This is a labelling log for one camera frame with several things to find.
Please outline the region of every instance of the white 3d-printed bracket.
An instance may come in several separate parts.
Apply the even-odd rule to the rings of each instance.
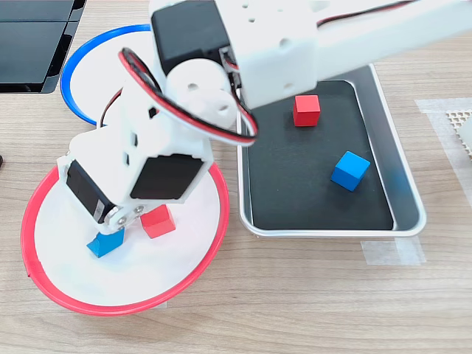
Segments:
[[[216,0],[243,84],[256,108],[316,86],[316,18],[306,0]]]

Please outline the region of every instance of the blue-rimmed plate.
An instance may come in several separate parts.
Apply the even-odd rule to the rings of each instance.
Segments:
[[[68,107],[81,119],[96,125],[103,109],[123,86],[128,74],[118,53],[127,46],[152,68],[153,36],[149,24],[137,24],[104,32],[82,45],[67,61],[60,79],[60,90]],[[110,123],[119,115],[119,99],[105,117]]]

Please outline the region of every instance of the red cube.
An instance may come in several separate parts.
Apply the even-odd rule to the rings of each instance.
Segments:
[[[161,205],[152,212],[142,215],[141,223],[147,236],[150,238],[162,236],[176,229],[176,225],[167,205]]]
[[[322,112],[318,96],[296,96],[294,105],[294,124],[297,127],[314,127]]]

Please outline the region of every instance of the blue cube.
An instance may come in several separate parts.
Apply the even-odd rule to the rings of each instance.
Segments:
[[[334,168],[331,181],[353,192],[367,172],[370,162],[347,151]]]
[[[102,257],[105,254],[113,251],[114,249],[120,247],[123,244],[125,239],[125,229],[121,229],[118,232],[115,232],[111,235],[104,235],[98,233],[93,241],[91,241],[87,247],[90,248],[92,252],[97,257]]]

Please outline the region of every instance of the red rim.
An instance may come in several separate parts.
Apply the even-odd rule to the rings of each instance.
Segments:
[[[24,213],[23,223],[21,225],[21,253],[23,255],[24,265],[27,269],[28,277],[38,286],[38,288],[52,301],[57,304],[86,315],[93,316],[121,316],[138,313],[149,308],[160,305],[163,302],[173,298],[175,295],[181,293],[190,284],[195,282],[197,278],[204,272],[204,270],[215,258],[218,249],[223,242],[226,229],[229,222],[229,194],[228,187],[224,180],[223,174],[216,164],[213,164],[209,169],[209,173],[213,178],[218,190],[220,198],[220,221],[216,230],[216,236],[206,253],[203,260],[185,279],[173,288],[164,293],[155,296],[145,301],[136,302],[134,304],[123,306],[98,306],[90,305],[85,302],[77,301],[70,296],[65,295],[62,291],[57,289],[44,273],[43,267],[38,259],[35,247],[35,225],[38,217],[39,209],[51,188],[59,180],[58,168],[53,168],[46,176],[46,178],[39,184],[36,191],[29,200],[27,209]]]

